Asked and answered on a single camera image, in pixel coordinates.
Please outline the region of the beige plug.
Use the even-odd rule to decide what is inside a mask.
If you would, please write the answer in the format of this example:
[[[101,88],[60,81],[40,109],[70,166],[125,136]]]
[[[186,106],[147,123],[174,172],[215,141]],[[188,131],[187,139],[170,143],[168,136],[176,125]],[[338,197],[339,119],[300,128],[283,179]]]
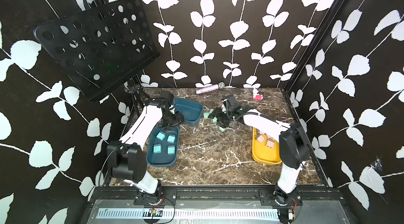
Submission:
[[[266,136],[265,134],[257,134],[255,139],[259,142],[259,143],[263,143],[266,140]]]
[[[274,146],[275,146],[275,141],[273,141],[273,140],[271,140],[271,139],[268,139],[268,140],[266,141],[266,147],[268,147],[268,148],[270,148],[270,149],[273,149]]]

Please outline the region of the teal storage box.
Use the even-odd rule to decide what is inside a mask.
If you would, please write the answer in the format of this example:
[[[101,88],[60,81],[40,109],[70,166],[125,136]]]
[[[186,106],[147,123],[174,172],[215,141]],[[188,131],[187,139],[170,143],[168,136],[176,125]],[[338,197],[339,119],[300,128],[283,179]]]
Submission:
[[[156,138],[156,135],[163,131],[166,134],[166,137],[163,141]],[[175,135],[176,141],[174,144],[170,144],[167,142],[168,135]],[[172,167],[177,161],[177,153],[178,153],[178,141],[179,141],[179,128],[174,127],[173,129],[162,129],[160,127],[155,127],[150,135],[149,145],[147,148],[146,161],[149,165],[154,167]],[[162,152],[158,154],[153,153],[153,145],[161,144]],[[167,154],[167,147],[170,145],[174,145],[176,147],[176,153],[174,155]]]
[[[195,126],[199,123],[204,109],[202,104],[184,98],[175,98],[174,102],[175,111],[183,114],[186,124]]]

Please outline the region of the blue teal plug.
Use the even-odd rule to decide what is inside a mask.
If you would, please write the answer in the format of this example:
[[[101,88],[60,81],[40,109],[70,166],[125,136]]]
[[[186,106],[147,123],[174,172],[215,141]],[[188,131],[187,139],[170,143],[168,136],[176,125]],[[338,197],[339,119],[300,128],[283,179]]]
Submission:
[[[167,147],[167,154],[174,155],[176,153],[176,147],[174,145],[170,145]]]
[[[153,153],[158,154],[162,152],[162,145],[161,144],[155,144],[153,145]]]
[[[168,137],[167,137],[167,142],[168,143],[174,144],[175,141],[176,141],[176,136],[175,135],[172,135],[172,134],[168,135]]]
[[[160,131],[157,135],[156,138],[163,141],[166,137],[166,133],[164,133],[163,131]]]

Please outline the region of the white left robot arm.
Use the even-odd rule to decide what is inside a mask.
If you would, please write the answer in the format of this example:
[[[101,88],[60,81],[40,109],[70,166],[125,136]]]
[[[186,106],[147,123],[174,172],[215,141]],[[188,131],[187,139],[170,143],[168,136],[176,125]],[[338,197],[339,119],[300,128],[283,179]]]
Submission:
[[[111,177],[128,180],[141,192],[161,195],[161,182],[147,171],[143,148],[156,125],[172,129],[184,121],[182,113],[175,111],[173,93],[162,91],[159,97],[149,98],[129,131],[107,147],[105,165]]]

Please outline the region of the yellow storage box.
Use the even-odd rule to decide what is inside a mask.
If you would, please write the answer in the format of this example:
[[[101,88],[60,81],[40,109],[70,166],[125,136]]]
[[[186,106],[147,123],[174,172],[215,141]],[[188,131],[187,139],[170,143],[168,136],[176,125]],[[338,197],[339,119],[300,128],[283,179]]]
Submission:
[[[265,134],[260,130],[253,128],[252,134],[252,158],[264,165],[278,165],[282,163],[279,155],[279,143],[270,135],[265,134],[266,140],[263,143],[259,143],[255,137],[257,134]],[[273,149],[266,147],[266,141],[271,139],[275,141],[275,146]]]

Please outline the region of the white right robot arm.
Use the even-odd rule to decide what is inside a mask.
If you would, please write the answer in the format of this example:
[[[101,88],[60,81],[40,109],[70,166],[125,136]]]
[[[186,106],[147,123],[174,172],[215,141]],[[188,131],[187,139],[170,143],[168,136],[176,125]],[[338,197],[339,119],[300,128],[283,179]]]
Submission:
[[[283,123],[272,119],[253,107],[242,106],[234,95],[224,96],[222,106],[215,108],[209,118],[217,118],[221,128],[227,128],[235,121],[260,130],[274,139],[279,146],[279,156],[283,163],[277,190],[284,194],[292,193],[304,162],[310,157],[309,140],[299,123]]]

